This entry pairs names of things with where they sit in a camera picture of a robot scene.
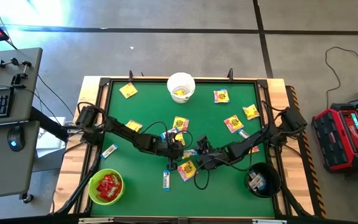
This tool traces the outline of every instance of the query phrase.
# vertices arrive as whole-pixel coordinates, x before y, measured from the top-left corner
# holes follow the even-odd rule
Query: gray floor
[[[265,29],[358,30],[358,0],[259,0]],[[50,12],[57,13],[50,17]],[[142,27],[256,29],[252,0],[0,0],[6,24],[66,27]],[[9,29],[18,48],[44,49],[40,75],[74,111],[85,75],[170,75],[188,72],[197,77],[223,77],[229,68],[236,77],[266,77],[257,34],[117,34],[23,32]],[[358,36],[267,35],[275,78],[284,78],[298,93],[308,121],[325,109],[325,91],[337,85],[324,63],[325,51],[335,45],[358,52]],[[11,49],[0,43],[0,50]],[[328,55],[342,87],[330,102],[357,96],[358,59],[333,50]],[[57,116],[69,112],[38,84],[42,100]],[[316,143],[307,131],[329,218],[358,221],[358,175],[344,178],[327,173]],[[58,171],[33,173],[28,205],[16,195],[0,198],[0,218],[48,213]]]

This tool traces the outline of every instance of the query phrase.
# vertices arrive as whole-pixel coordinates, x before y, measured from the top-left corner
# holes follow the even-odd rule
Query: green mat
[[[223,121],[236,114],[244,125],[244,130],[253,134],[260,129],[260,119],[248,121],[242,107],[256,105],[253,84],[237,83],[198,83],[189,102],[178,104],[168,93],[166,83],[134,83],[139,91],[125,99],[120,87],[126,83],[114,83],[112,87],[109,115],[126,124],[130,119],[143,125],[163,121],[168,129],[175,116],[190,120],[188,130],[193,134],[192,146],[206,134],[212,146],[220,147],[232,141],[241,141],[237,133],[231,134]],[[226,88],[230,103],[214,103],[214,90]],[[162,124],[152,126],[152,134],[164,132]],[[186,146],[191,138],[185,135]],[[107,159],[101,159],[100,169],[117,170],[126,184],[125,194],[114,205],[93,204],[91,214],[114,216],[156,216],[156,217],[274,217],[271,198],[258,198],[244,186],[244,173],[227,166],[211,171],[206,190],[198,190],[193,179],[184,182],[177,171],[171,172],[170,191],[162,189],[163,170],[167,158],[139,152],[131,143],[114,134],[106,134],[103,150],[116,143],[119,149]],[[265,162],[263,145],[260,152],[253,154],[252,163]],[[236,164],[246,168],[249,157]],[[207,172],[201,170],[197,182],[204,186]]]

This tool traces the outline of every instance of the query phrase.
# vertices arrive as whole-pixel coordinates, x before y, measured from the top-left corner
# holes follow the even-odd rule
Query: wrapped candy
[[[99,185],[96,188],[99,192],[99,197],[111,202],[116,199],[121,192],[122,182],[121,178],[115,174],[106,174],[103,179],[99,180]]]

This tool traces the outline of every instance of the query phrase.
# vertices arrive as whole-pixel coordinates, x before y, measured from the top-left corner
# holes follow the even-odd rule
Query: red tool case
[[[313,117],[312,128],[328,171],[358,170],[358,115],[353,105],[333,103]]]

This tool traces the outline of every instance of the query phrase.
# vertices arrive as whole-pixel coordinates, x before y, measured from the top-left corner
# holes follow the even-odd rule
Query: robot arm
[[[104,125],[99,129],[93,129],[98,113],[104,115]],[[154,134],[138,133],[120,123],[116,118],[106,115],[103,110],[95,106],[84,107],[75,124],[87,134],[95,132],[96,134],[100,132],[114,133],[131,142],[140,152],[167,157],[170,162],[168,167],[170,170],[177,167],[173,160],[183,155],[183,145],[181,142],[174,140],[175,135],[173,133],[168,133],[167,141],[162,141],[160,136]]]
[[[203,165],[200,169],[211,170],[223,164],[233,165],[243,160],[254,146],[265,141],[270,141],[275,146],[283,146],[287,142],[287,136],[299,134],[306,128],[307,123],[298,110],[286,108],[280,114],[282,124],[279,127],[269,123],[241,142],[232,142],[214,149],[206,136],[202,136],[197,141],[200,155],[197,164]]]

